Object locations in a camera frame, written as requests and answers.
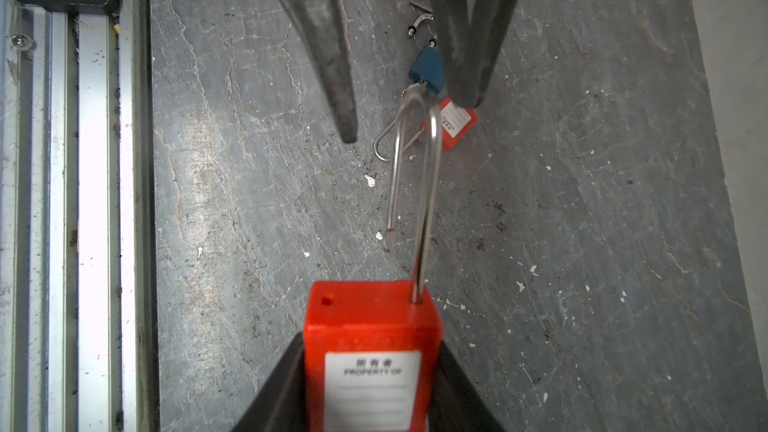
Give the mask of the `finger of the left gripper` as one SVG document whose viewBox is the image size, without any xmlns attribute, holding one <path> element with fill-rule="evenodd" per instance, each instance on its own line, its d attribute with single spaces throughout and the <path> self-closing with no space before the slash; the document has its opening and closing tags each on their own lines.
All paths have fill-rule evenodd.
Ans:
<svg viewBox="0 0 768 432">
<path fill-rule="evenodd" d="M 279 1 L 305 46 L 341 140 L 356 142 L 356 104 L 339 0 Z"/>
<path fill-rule="evenodd" d="M 481 105 L 518 0 L 430 0 L 448 95 Z"/>
</svg>

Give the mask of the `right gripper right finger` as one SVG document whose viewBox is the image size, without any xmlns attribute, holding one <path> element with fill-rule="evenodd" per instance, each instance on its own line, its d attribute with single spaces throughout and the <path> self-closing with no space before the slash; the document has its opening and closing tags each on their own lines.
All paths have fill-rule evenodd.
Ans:
<svg viewBox="0 0 768 432">
<path fill-rule="evenodd" d="M 428 408 L 430 432 L 503 432 L 447 343 L 438 349 Z"/>
</svg>

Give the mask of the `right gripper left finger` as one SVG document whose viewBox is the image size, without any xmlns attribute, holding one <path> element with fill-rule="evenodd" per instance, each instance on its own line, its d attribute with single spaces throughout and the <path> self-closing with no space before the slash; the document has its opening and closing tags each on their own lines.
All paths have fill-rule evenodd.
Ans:
<svg viewBox="0 0 768 432">
<path fill-rule="evenodd" d="M 303 335 L 297 333 L 233 431 L 305 431 Z"/>
</svg>

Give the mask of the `blue padlock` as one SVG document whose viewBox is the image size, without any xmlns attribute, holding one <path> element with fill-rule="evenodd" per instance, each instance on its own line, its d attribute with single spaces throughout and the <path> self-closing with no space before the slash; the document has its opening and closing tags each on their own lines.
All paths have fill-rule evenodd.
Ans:
<svg viewBox="0 0 768 432">
<path fill-rule="evenodd" d="M 444 72 L 436 42 L 431 40 L 424 46 L 408 72 L 413 83 L 426 86 L 435 94 L 445 88 Z"/>
</svg>

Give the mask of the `red padlock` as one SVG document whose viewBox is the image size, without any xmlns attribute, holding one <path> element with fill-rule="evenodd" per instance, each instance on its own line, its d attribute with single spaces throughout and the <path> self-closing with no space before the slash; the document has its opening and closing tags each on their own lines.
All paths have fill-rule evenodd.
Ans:
<svg viewBox="0 0 768 432">
<path fill-rule="evenodd" d="M 403 136 L 413 112 L 425 115 L 428 144 L 411 277 L 398 281 L 317 281 L 303 330 L 310 431 L 423 431 L 443 324 L 425 287 L 442 151 L 440 107 L 420 84 L 399 107 L 384 244 L 392 246 Z"/>
<path fill-rule="evenodd" d="M 450 98 L 445 98 L 440 103 L 441 124 L 442 124 L 442 149 L 449 151 L 466 135 L 466 133 L 477 123 L 478 116 L 473 109 L 465 109 L 457 106 Z M 391 132 L 397 120 L 388 124 L 374 139 L 374 155 L 383 162 L 390 162 L 379 150 L 382 139 Z"/>
</svg>

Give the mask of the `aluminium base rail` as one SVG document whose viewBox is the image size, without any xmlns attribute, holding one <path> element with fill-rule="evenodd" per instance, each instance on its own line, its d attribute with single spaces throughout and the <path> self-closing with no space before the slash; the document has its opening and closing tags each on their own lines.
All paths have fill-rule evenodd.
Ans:
<svg viewBox="0 0 768 432">
<path fill-rule="evenodd" d="M 155 431 L 142 15 L 1 9 L 1 427 Z"/>
</svg>

